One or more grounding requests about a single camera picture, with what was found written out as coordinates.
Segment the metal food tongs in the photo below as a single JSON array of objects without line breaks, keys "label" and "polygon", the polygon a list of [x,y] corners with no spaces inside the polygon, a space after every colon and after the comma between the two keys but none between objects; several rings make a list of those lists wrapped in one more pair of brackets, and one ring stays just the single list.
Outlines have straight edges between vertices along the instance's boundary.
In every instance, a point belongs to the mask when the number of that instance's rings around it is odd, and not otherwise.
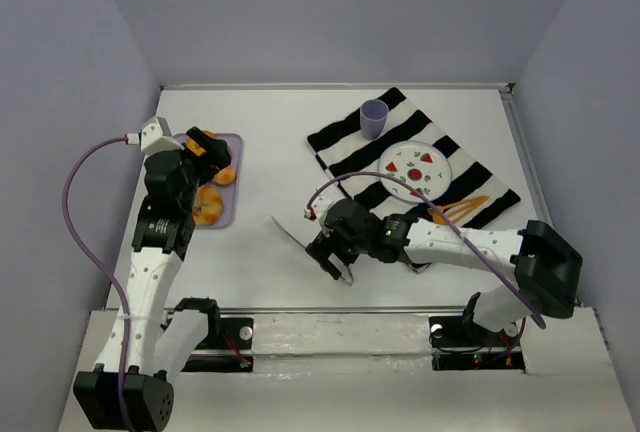
[{"label": "metal food tongs", "polygon": [[[294,237],[289,231],[287,231],[274,216],[271,216],[271,220],[280,232],[288,237],[298,248],[302,249],[303,252],[306,252],[306,246],[300,240]],[[354,276],[349,267],[346,267],[342,272],[338,271],[335,280],[342,282],[348,287],[352,287],[355,283]]]}]

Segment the large orange bread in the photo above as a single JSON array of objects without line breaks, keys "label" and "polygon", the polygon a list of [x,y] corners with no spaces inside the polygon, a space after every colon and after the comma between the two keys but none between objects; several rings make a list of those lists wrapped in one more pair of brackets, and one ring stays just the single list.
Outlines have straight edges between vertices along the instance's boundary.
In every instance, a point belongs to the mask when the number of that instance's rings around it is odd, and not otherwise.
[{"label": "large orange bread", "polygon": [[192,207],[192,216],[197,226],[213,226],[224,211],[224,202],[214,185],[198,188]]}]

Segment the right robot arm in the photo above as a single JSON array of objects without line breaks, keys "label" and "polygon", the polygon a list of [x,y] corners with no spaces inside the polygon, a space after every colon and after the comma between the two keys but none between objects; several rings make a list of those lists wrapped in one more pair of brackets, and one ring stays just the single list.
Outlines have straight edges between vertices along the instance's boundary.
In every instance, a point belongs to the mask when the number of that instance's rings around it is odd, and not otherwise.
[{"label": "right robot arm", "polygon": [[522,229],[452,228],[408,214],[379,218],[342,199],[319,218],[306,253],[333,279],[359,257],[405,265],[447,264],[490,272],[500,284],[478,292],[462,316],[464,327],[493,333],[527,317],[569,319],[574,314],[583,259],[550,225],[530,220]]}]

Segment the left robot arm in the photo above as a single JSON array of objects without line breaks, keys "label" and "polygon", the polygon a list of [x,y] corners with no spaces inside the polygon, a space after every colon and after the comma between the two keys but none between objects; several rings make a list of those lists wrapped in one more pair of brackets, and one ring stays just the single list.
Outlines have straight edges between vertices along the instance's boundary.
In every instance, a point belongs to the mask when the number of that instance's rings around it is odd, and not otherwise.
[{"label": "left robot arm", "polygon": [[124,139],[145,155],[146,195],[137,214],[127,281],[109,279],[120,300],[113,327],[93,368],[78,372],[73,383],[95,430],[164,430],[177,375],[202,341],[220,334],[220,310],[213,299],[184,299],[170,321],[163,320],[195,230],[197,191],[231,163],[224,140],[197,127],[186,136],[200,153],[153,124]]}]

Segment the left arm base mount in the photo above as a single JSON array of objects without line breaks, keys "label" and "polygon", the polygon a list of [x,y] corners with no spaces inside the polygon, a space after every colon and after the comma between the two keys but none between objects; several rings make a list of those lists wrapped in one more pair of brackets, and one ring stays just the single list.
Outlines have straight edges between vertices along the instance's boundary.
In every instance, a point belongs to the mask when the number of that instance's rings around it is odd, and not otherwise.
[{"label": "left arm base mount", "polygon": [[203,339],[191,353],[182,372],[251,373],[254,319],[249,316],[223,316],[220,333]]}]

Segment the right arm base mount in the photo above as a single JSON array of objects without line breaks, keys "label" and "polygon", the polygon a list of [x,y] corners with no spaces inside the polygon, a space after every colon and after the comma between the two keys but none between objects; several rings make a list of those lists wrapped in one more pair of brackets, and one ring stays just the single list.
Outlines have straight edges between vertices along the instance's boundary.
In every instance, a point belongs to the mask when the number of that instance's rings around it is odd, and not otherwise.
[{"label": "right arm base mount", "polygon": [[429,318],[429,344],[434,371],[524,371],[520,340],[524,326],[511,323],[500,332],[473,329],[461,316]]}]

